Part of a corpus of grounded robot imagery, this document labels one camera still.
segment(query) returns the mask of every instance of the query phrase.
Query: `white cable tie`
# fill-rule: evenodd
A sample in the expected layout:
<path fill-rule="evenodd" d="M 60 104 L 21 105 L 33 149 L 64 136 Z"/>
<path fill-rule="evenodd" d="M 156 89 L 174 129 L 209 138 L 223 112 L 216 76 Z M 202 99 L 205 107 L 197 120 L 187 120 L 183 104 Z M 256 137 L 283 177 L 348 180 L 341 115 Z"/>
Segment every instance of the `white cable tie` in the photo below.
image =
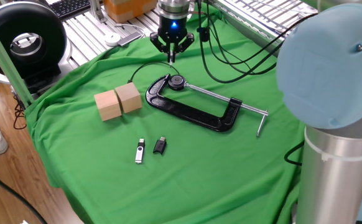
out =
<path fill-rule="evenodd" d="M 318 148 L 316 145 L 314 145 L 311 142 L 311 140 L 308 138 L 308 136 L 307 136 L 307 128 L 305 128 L 305 130 L 304 130 L 304 137 L 305 137 L 305 142 L 315 152 L 317 152 L 317 153 L 319 153 L 321 155 L 322 161 L 324 161 L 324 162 L 328 161 L 329 159 L 336 159 L 336 160 L 341 160 L 341 161 L 345 161 L 345 162 L 359 162 L 359 161 L 362 161 L 362 156 L 358 156 L 358 157 L 342 157 L 342 156 L 336 156 L 336 155 L 324 152 L 323 150 Z"/>

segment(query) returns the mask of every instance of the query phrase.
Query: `green cloth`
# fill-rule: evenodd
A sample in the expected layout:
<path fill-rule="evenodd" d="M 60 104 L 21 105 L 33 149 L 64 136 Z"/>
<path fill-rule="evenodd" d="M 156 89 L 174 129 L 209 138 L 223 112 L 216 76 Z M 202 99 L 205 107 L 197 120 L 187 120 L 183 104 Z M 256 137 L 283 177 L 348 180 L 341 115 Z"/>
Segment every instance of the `green cloth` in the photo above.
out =
<path fill-rule="evenodd" d="M 224 48 L 238 57 L 260 49 L 223 20 L 215 24 Z M 196 28 L 194 16 L 188 30 Z M 219 63 L 208 43 L 204 46 L 215 76 L 240 75 Z M 27 127 L 50 184 L 65 191 L 85 223 L 289 223 L 299 181 L 296 167 L 283 156 L 303 139 L 303 125 L 284 106 L 275 70 L 227 85 L 214 82 L 203 68 L 198 41 L 174 63 L 191 84 L 268 108 L 260 138 L 261 115 L 250 111 L 240 111 L 232 130 L 216 133 L 149 106 L 144 95 L 150 84 L 175 73 L 165 65 L 150 65 L 134 77 L 141 109 L 102 122 L 95 94 L 126 84 L 143 63 L 166 60 L 149 38 L 113 52 L 106 60 L 96 58 L 72 71 L 26 110 Z M 258 70 L 275 61 L 270 58 Z M 226 108 L 225 102 L 188 89 L 166 89 L 164 95 L 217 116 Z M 153 154 L 162 136 L 165 153 Z M 140 138 L 146 151 L 137 165 Z"/>

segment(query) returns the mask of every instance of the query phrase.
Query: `blue light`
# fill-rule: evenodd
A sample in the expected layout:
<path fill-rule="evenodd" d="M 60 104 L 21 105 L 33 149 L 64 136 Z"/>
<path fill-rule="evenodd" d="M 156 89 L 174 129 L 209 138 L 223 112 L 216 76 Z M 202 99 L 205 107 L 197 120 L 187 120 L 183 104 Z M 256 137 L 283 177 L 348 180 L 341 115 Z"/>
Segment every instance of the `blue light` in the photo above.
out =
<path fill-rule="evenodd" d="M 176 22 L 173 22 L 173 24 L 171 24 L 171 28 L 176 29 L 178 27 Z"/>

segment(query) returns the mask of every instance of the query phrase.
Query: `silver usb flash drive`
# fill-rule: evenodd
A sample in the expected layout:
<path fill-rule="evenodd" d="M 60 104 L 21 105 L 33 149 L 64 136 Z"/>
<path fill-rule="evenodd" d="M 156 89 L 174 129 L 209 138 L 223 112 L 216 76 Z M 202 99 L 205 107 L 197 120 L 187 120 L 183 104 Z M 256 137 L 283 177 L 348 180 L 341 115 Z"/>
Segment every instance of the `silver usb flash drive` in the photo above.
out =
<path fill-rule="evenodd" d="M 136 154 L 136 163 L 137 164 L 142 163 L 142 157 L 144 156 L 144 148 L 145 148 L 145 141 L 144 141 L 144 139 L 140 139 L 138 142 L 137 154 Z"/>

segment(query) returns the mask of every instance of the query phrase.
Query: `light blue robot joint cover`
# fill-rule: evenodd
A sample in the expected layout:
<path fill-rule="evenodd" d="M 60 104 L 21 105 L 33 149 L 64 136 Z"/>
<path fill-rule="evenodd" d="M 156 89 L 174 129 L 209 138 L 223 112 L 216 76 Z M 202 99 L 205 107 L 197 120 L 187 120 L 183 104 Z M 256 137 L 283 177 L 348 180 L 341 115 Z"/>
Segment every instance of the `light blue robot joint cover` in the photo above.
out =
<path fill-rule="evenodd" d="M 305 124 L 336 129 L 362 118 L 362 4 L 342 4 L 301 23 L 278 56 L 284 103 Z"/>

